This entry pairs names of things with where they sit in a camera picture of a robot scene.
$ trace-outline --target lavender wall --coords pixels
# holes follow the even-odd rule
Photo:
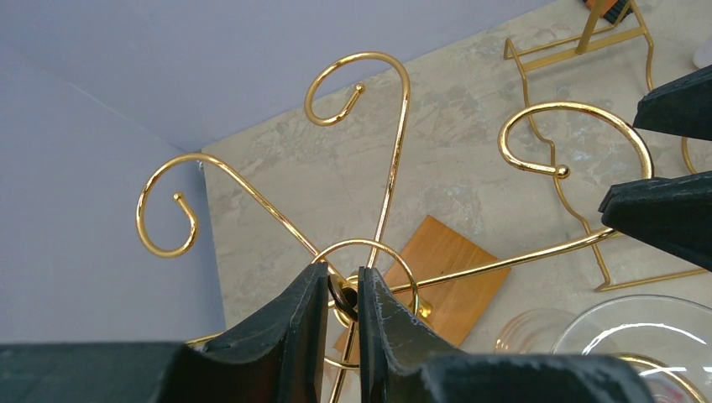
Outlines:
[[[411,60],[551,1],[0,0],[0,35],[192,151],[298,107],[339,57],[380,50]],[[347,67],[320,93],[386,68]]]
[[[182,243],[183,190],[203,225],[178,259],[147,252],[134,208],[180,151],[0,43],[0,343],[185,340],[224,329],[197,165],[157,185],[149,231]]]

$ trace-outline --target gold plate stand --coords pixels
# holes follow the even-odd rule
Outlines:
[[[514,59],[516,62],[516,67],[519,70],[519,73],[521,75],[521,85],[522,85],[522,91],[524,93],[524,105],[526,107],[530,107],[531,103],[529,100],[529,85],[528,85],[528,80],[526,78],[526,73],[529,71],[534,71],[536,69],[540,69],[542,67],[546,67],[548,65],[553,65],[568,59],[572,59],[575,56],[583,55],[585,53],[589,53],[594,50],[599,50],[603,49],[607,46],[611,46],[613,44],[619,44],[620,42],[627,41],[629,39],[634,39],[639,36],[645,37],[647,41],[647,60],[646,60],[646,84],[647,84],[647,89],[648,91],[652,91],[652,51],[653,51],[653,43],[652,43],[652,37],[650,36],[650,32],[647,29],[647,26],[645,24],[645,20],[643,20],[641,10],[638,8],[635,0],[628,0],[628,3],[626,4],[625,7],[623,7],[623,10],[621,11],[620,15],[618,16],[618,19],[610,26],[610,27],[605,27],[605,28],[600,28],[600,29],[595,29],[596,23],[599,20],[599,17],[601,16],[603,12],[603,6],[605,5],[605,0],[598,0],[594,6],[591,9],[591,13],[589,14],[589,19],[586,21],[586,25],[584,27],[584,31],[581,35],[576,35],[572,36],[570,38],[566,39],[561,39],[557,40],[555,42],[552,42],[550,44],[544,44],[541,46],[537,46],[535,48],[531,48],[528,50],[522,50],[522,51],[517,51],[514,43],[510,38],[507,38],[505,41],[505,53],[504,57],[505,59]],[[627,31],[619,32],[617,34],[612,34],[610,36],[607,36],[602,39],[596,39],[596,40],[591,40],[591,38],[594,35],[597,34],[602,34],[604,32],[611,31],[612,29],[615,29],[619,24],[620,21],[623,19],[623,17],[626,15],[628,12],[628,9],[632,10],[633,14],[636,16],[636,19],[638,21],[638,26],[633,29],[628,29]],[[576,42],[578,41],[578,44],[575,48],[568,49],[568,50],[562,50],[560,52],[557,52],[553,55],[548,55],[544,56],[539,59],[535,59],[532,61],[528,61],[526,63],[522,62],[521,56],[524,55],[530,55],[536,52],[539,52],[541,50],[548,50],[554,47],[557,47],[562,44],[568,44],[571,42]],[[537,136],[537,138],[542,141],[543,143],[549,145],[549,148],[551,150],[551,164],[552,166],[557,166],[557,161],[556,161],[556,147],[550,139],[545,138],[542,136],[541,132],[539,131],[539,128],[537,127],[537,123],[534,121],[534,117],[532,115],[529,115],[528,117],[529,124],[531,126],[531,130],[534,132],[534,134]],[[682,154],[683,154],[683,160],[685,162],[685,165],[688,167],[689,171],[691,173],[695,173],[695,169],[692,166],[692,162],[690,161],[689,155],[688,155],[688,147],[687,147],[688,140],[686,138],[682,139]],[[553,176],[553,181],[554,185],[556,186],[556,191],[559,196],[559,199],[561,200],[561,203],[564,205],[566,210],[574,216],[576,219],[578,219],[581,222],[581,225],[584,227],[584,231],[586,234],[591,234],[591,229],[590,229],[590,224],[589,222],[578,212],[576,212],[573,207],[568,203],[566,200],[566,197],[564,196],[561,188],[561,184],[559,182],[559,178],[556,176]],[[594,251],[594,256],[596,258],[596,263],[598,264],[600,268],[601,275],[603,276],[603,283],[599,286],[597,286],[594,290],[596,292],[603,292],[603,291],[611,291],[611,290],[619,290],[622,288],[628,288],[636,285],[643,285],[643,284],[649,284],[649,283],[655,283],[658,281],[665,281],[665,280],[673,280],[673,279],[678,279],[681,277],[687,277],[690,275],[700,275],[703,273],[707,273],[706,270],[704,269],[694,269],[694,270],[685,270],[681,271],[678,273],[671,273],[669,275],[658,275],[654,277],[648,277],[645,279],[640,279],[640,280],[632,280],[632,281],[627,281],[624,283],[618,283],[614,284],[610,278],[610,273],[608,271],[608,268],[606,267],[606,264],[603,260],[603,256],[601,255],[601,252],[599,250],[598,244],[594,243],[591,245],[592,250]]]

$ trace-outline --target wooden block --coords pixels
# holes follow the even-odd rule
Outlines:
[[[401,254],[413,272],[416,281],[447,275],[496,261],[479,246],[454,232],[437,219],[427,216],[413,234]],[[432,305],[428,320],[440,337],[459,346],[468,336],[482,312],[490,304],[497,290],[505,282],[510,268],[506,267],[483,275],[449,281],[419,290],[419,295]],[[388,285],[407,284],[403,269],[393,263],[384,276]],[[411,302],[409,291],[396,294],[404,305]],[[343,351],[346,332],[334,344]],[[353,346],[351,361],[358,362],[358,339]]]

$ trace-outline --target gold wire frame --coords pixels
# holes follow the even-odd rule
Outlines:
[[[507,60],[508,59],[515,60],[517,69],[519,70],[519,73],[521,75],[522,93],[524,94],[525,107],[529,107],[531,105],[531,101],[529,99],[529,83],[528,83],[528,80],[526,77],[527,72],[534,71],[536,69],[540,69],[540,68],[546,67],[548,65],[556,64],[556,63],[571,59],[577,55],[583,55],[584,53],[588,53],[593,50],[598,50],[598,49],[602,49],[607,46],[611,46],[613,44],[618,44],[620,42],[626,41],[628,39],[633,39],[638,36],[644,36],[646,39],[647,45],[648,45],[647,60],[646,60],[646,84],[647,84],[648,91],[652,91],[652,89],[653,89],[653,85],[652,85],[652,54],[653,54],[654,44],[652,42],[652,36],[650,35],[650,32],[647,29],[645,20],[643,19],[641,11],[638,8],[635,0],[628,0],[628,3],[623,7],[622,11],[620,12],[620,15],[618,16],[616,21],[611,26],[601,28],[601,29],[595,29],[596,23],[599,20],[599,16],[602,14],[604,5],[605,5],[605,0],[598,0],[595,2],[594,6],[591,8],[589,18],[586,21],[586,25],[584,26],[584,31],[581,35],[576,35],[576,36],[573,36],[570,38],[561,39],[561,40],[552,42],[550,44],[545,44],[542,46],[537,46],[535,48],[531,48],[528,50],[522,50],[522,51],[516,50],[514,43],[512,42],[512,40],[510,38],[506,39],[504,58]],[[620,21],[625,17],[628,9],[632,10],[633,14],[636,16],[636,19],[638,22],[638,27],[629,29],[624,32],[620,32],[618,34],[613,34],[613,35],[608,36],[603,39],[597,39],[597,40],[591,42],[591,38],[593,35],[601,34],[601,33],[610,31],[612,29],[615,29],[620,24]],[[522,62],[522,60],[521,60],[521,56],[523,56],[523,55],[530,55],[530,54],[536,53],[540,50],[551,49],[551,48],[557,47],[561,44],[567,44],[567,43],[571,43],[571,42],[575,42],[575,41],[578,41],[576,48],[569,49],[569,50],[563,50],[563,51],[560,51],[554,55],[545,56],[540,59],[532,60],[532,61],[529,61],[526,63]],[[537,126],[537,123],[534,121],[534,117],[532,115],[528,116],[528,120],[529,120],[529,125],[531,127],[531,130],[537,136],[539,141],[541,141],[544,144],[547,144],[549,146],[551,164],[556,165],[556,145],[550,139],[547,139],[544,136],[542,136],[542,134],[539,131],[539,128]],[[693,167],[692,161],[689,158],[687,138],[682,139],[682,155],[683,155],[684,163],[687,166],[690,173],[693,173],[693,174],[696,173],[697,171]],[[557,192],[558,198],[561,201],[561,203],[563,204],[564,208],[566,208],[566,211],[569,214],[571,214],[574,218],[576,218],[579,222],[581,222],[581,226],[584,228],[584,231],[587,234],[590,234],[591,226],[590,226],[588,220],[586,220],[586,218],[584,216],[582,216],[580,213],[578,213],[576,210],[573,209],[571,204],[569,204],[569,202],[567,201],[566,196],[563,194],[563,191],[561,188],[561,183],[559,182],[562,179],[562,177],[557,176],[557,175],[552,175],[552,179],[554,182],[554,186],[556,187],[556,192]],[[671,273],[669,275],[657,275],[657,276],[653,276],[653,277],[647,277],[644,279],[632,280],[632,281],[626,281],[626,282],[614,284],[610,278],[610,272],[608,270],[608,266],[606,265],[605,260],[603,259],[603,256],[599,249],[599,246],[594,243],[591,245],[591,249],[594,252],[594,257],[596,258],[596,264],[599,266],[600,273],[603,277],[603,282],[594,288],[594,290],[596,292],[619,290],[619,289],[623,289],[623,288],[633,287],[636,285],[650,284],[650,283],[655,283],[658,281],[665,281],[665,280],[674,280],[674,279],[679,279],[682,277],[688,277],[690,275],[701,275],[703,273],[707,273],[707,271],[704,269],[693,269],[693,270],[685,270],[685,271],[681,271],[681,272],[677,272],[677,273]]]
[[[355,86],[354,92],[348,99],[341,112],[330,118],[319,118],[312,111],[312,101],[314,95],[321,82],[323,82],[323,80],[332,72],[334,72],[337,68],[348,63],[354,62],[356,60],[366,59],[381,60],[392,65],[398,72],[402,84],[400,119],[395,136],[394,149],[391,157],[388,179],[386,182],[384,200],[381,207],[378,224],[374,233],[374,239],[348,239],[339,243],[335,243],[334,245],[330,246],[327,249],[324,249],[323,251],[319,251],[318,248],[289,219],[287,219],[287,217],[282,212],[280,212],[271,202],[269,202],[264,196],[262,196],[257,191],[257,189],[255,189],[251,184],[249,184],[249,182],[245,180],[235,169],[233,169],[224,161],[214,156],[202,153],[192,153],[180,155],[163,164],[153,175],[151,175],[151,177],[148,179],[139,194],[139,201],[136,206],[135,223],[139,238],[144,244],[144,246],[147,248],[147,250],[162,258],[174,258],[181,256],[185,252],[187,252],[196,241],[199,222],[190,205],[184,200],[184,197],[180,192],[176,192],[173,195],[173,198],[175,203],[178,204],[180,209],[188,218],[191,229],[187,240],[179,248],[162,249],[157,246],[150,239],[150,236],[148,235],[148,232],[145,227],[144,220],[145,205],[149,199],[149,194],[152,191],[156,181],[170,168],[189,161],[201,161],[203,163],[215,165],[218,169],[227,173],[235,182],[238,183],[240,187],[242,187],[246,192],[248,192],[248,194],[250,194],[251,197],[253,197],[253,199],[255,199],[258,204],[262,206],[262,208],[269,212],[270,215],[274,217],[282,225],[283,228],[285,228],[293,237],[295,237],[300,242],[300,244],[304,246],[304,248],[309,250],[315,256],[313,262],[319,260],[327,261],[326,255],[332,252],[333,250],[340,249],[351,244],[361,244],[371,246],[371,252],[369,254],[367,266],[373,267],[379,250],[385,251],[387,254],[395,258],[395,260],[400,263],[400,265],[406,271],[407,277],[410,281],[410,284],[392,287],[391,291],[397,293],[403,292],[405,290],[411,290],[411,292],[413,293],[413,302],[409,305],[409,307],[414,313],[417,313],[419,309],[421,301],[418,297],[418,290],[422,287],[437,285],[447,281],[459,280],[469,277],[471,275],[479,275],[493,270],[511,267],[517,264],[524,264],[539,259],[545,259],[554,255],[564,254],[576,249],[581,249],[588,246],[595,246],[595,244],[599,241],[610,238],[615,234],[615,230],[611,228],[602,227],[594,231],[590,231],[590,228],[588,228],[586,231],[586,235],[581,238],[574,239],[572,241],[568,241],[565,243],[557,243],[547,248],[537,249],[529,253],[521,254],[512,258],[502,259],[493,263],[480,265],[458,273],[443,275],[436,278],[416,282],[412,276],[410,269],[407,266],[407,263],[403,260],[403,258],[398,255],[398,253],[394,249],[383,245],[380,242],[390,212],[390,204],[392,202],[393,191],[395,189],[395,179],[398,172],[398,165],[400,163],[401,149],[403,145],[403,138],[405,134],[406,120],[408,115],[411,85],[405,67],[392,56],[379,52],[358,53],[337,60],[336,62],[332,63],[327,69],[325,69],[322,73],[320,73],[309,87],[309,91],[306,94],[305,112],[310,121],[320,126],[329,126],[343,120],[349,114],[353,105],[359,99],[360,95],[364,92],[365,87],[362,84],[357,84]],[[614,126],[629,140],[633,148],[636,150],[636,153],[638,154],[638,157],[641,161],[642,177],[652,177],[653,168],[650,153],[648,152],[647,146],[643,142],[640,135],[630,125],[628,125],[625,121],[623,121],[623,119],[617,117],[613,113],[606,112],[605,110],[597,107],[576,102],[546,102],[538,105],[528,106],[513,115],[507,122],[505,122],[499,133],[498,147],[501,155],[508,164],[513,165],[521,170],[550,175],[552,178],[554,178],[555,183],[558,183],[559,180],[564,179],[568,176],[568,174],[570,173],[570,169],[566,165],[556,165],[555,163],[556,160],[553,157],[553,142],[550,143],[550,145],[552,146],[552,163],[550,165],[542,165],[520,160],[516,156],[514,156],[514,154],[511,153],[508,145],[509,133],[515,124],[520,122],[523,118],[529,118],[530,123],[533,124],[533,121],[531,119],[532,114],[555,109],[565,109],[587,113],[589,115],[596,116],[597,118],[601,118],[607,123]],[[353,288],[353,282],[349,282],[349,280],[345,279],[343,275],[341,275],[341,273],[336,270],[331,264],[329,264],[328,266],[328,271],[330,274],[330,283],[337,285],[337,287],[330,287],[330,292],[332,293],[333,301],[329,303],[329,306],[331,308],[335,308],[335,311],[340,312],[342,314],[340,319],[346,317],[347,321],[345,324],[348,324],[348,336],[345,344],[346,347],[343,350],[343,355],[341,359],[331,359],[329,357],[325,358],[325,361],[327,363],[335,365],[338,368],[337,377],[335,379],[331,397],[329,400],[330,402],[336,402],[338,401],[338,398],[341,394],[341,390],[343,388],[346,371],[349,369],[356,370],[359,368],[357,364],[349,363],[348,361],[353,346],[353,341],[358,331],[358,323],[354,320],[348,319],[348,315],[345,315],[345,307],[340,305],[340,301],[345,301],[344,298],[340,298],[341,296],[343,296],[343,288]],[[212,338],[215,338],[219,334],[220,333],[207,335],[201,338],[190,340],[186,343],[191,346],[197,346],[211,340]]]

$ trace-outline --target marble countertop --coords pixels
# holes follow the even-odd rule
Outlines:
[[[515,62],[502,59],[505,39],[512,38],[522,50],[578,34],[587,17],[579,3],[557,0],[406,63],[411,111],[386,244],[402,249],[427,214],[499,258],[583,234],[578,221],[559,203],[551,179],[506,164],[495,141],[502,123],[524,106]],[[654,84],[691,72],[695,48],[712,34],[712,3],[697,0],[678,7],[675,2],[641,0],[639,6],[656,44]],[[629,17],[621,28],[635,23]],[[343,50],[344,55],[358,51]],[[531,99],[587,102],[630,122],[647,91],[646,52],[640,37],[532,72]],[[332,61],[324,60],[324,67]],[[248,178],[318,248],[345,238],[372,238],[398,122],[401,84],[392,69],[364,84],[367,91],[353,112],[335,126],[315,126],[298,108],[204,151]],[[320,98],[315,111],[334,114],[351,91],[344,88]],[[593,225],[599,223],[596,210],[610,185],[640,178],[633,148],[613,128],[582,114],[542,113],[537,123],[557,143],[558,162],[572,168],[563,182],[568,199]],[[679,139],[646,131],[641,135],[657,175],[686,174]],[[547,146],[526,123],[512,132],[511,146],[522,159],[548,161]],[[690,148],[701,170],[712,166],[712,146],[690,140]],[[312,256],[226,175],[207,167],[206,178],[230,327],[284,290]],[[617,282],[692,268],[627,237],[607,240],[600,249]],[[353,247],[336,252],[330,260],[348,275],[367,257],[367,248]],[[377,267],[388,268],[390,263],[381,254]],[[498,332],[512,317],[537,307],[579,313],[630,294],[678,296],[712,306],[712,275],[593,292],[601,280],[591,249],[516,266],[461,347],[491,352]],[[328,346],[342,331],[330,321]],[[332,350],[327,353],[336,355]],[[347,395],[354,388],[351,379]]]

